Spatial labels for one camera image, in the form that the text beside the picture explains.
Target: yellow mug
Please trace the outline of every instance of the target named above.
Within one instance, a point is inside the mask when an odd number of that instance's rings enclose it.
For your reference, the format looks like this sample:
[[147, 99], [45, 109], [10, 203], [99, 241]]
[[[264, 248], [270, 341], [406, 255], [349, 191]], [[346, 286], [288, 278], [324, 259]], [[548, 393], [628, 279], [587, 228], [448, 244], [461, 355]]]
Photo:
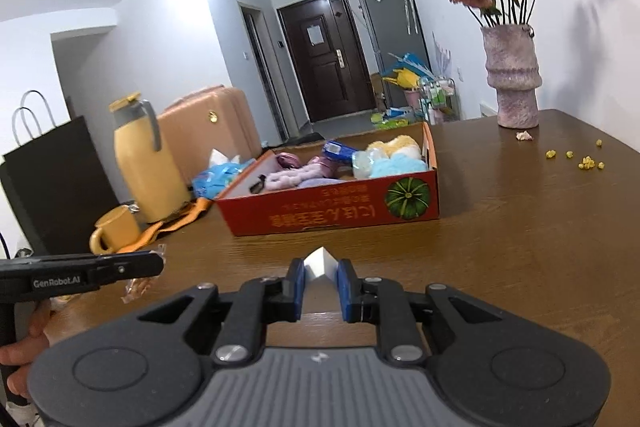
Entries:
[[89, 248], [96, 255], [106, 255], [135, 243], [139, 237], [140, 227], [136, 218], [129, 212], [129, 207], [123, 204], [96, 221]]

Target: pink ceramic vase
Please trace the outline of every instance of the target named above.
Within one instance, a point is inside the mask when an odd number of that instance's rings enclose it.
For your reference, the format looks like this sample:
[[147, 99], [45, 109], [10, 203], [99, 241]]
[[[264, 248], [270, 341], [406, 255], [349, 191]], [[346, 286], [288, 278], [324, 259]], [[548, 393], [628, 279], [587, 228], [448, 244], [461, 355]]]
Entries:
[[498, 98], [498, 125], [511, 129], [538, 126], [536, 88], [542, 86], [533, 29], [529, 25], [482, 28], [487, 83]]

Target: refrigerator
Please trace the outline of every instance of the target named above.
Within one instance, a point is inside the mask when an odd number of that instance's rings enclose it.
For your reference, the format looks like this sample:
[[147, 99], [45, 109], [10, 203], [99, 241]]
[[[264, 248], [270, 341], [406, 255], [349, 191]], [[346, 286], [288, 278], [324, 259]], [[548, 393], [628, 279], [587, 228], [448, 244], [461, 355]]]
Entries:
[[[405, 53], [413, 53], [431, 68], [420, 19], [418, 18], [416, 32], [411, 12], [411, 33], [407, 31], [404, 0], [360, 0], [360, 9], [369, 29], [380, 73], [388, 70], [396, 61], [389, 53], [399, 57]], [[404, 92], [398, 86], [383, 82], [383, 89], [389, 107], [407, 105]]]

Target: human hand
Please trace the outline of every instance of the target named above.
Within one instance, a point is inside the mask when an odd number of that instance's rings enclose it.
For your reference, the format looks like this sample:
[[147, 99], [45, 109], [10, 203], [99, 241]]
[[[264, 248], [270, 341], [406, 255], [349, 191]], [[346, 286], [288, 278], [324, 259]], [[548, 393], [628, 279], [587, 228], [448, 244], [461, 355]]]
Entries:
[[29, 321], [29, 334], [21, 341], [0, 347], [0, 364], [21, 366], [7, 379], [7, 387], [14, 394], [30, 399], [27, 390], [27, 376], [31, 362], [49, 347], [49, 339], [44, 328], [51, 316], [51, 301], [46, 299], [38, 304]]

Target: brown tabletop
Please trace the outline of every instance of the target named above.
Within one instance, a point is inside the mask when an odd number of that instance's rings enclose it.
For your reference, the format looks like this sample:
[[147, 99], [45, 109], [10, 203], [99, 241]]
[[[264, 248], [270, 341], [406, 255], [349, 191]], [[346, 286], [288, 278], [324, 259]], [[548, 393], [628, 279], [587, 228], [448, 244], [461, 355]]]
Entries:
[[[163, 240], [166, 269], [142, 299], [124, 305], [123, 283], [105, 287], [71, 302], [49, 332], [67, 337], [203, 281], [236, 290], [325, 247], [350, 258], [361, 277], [396, 279], [410, 291], [448, 283], [589, 344], [612, 374], [598, 427], [640, 425], [640, 155], [562, 112], [540, 117], [533, 142], [517, 142], [495, 118], [433, 127], [439, 220], [235, 238], [214, 206]], [[555, 159], [545, 158], [549, 149]], [[586, 155], [604, 171], [578, 169]], [[335, 312], [274, 325], [268, 335], [283, 346], [373, 342], [373, 326], [342, 324]]]

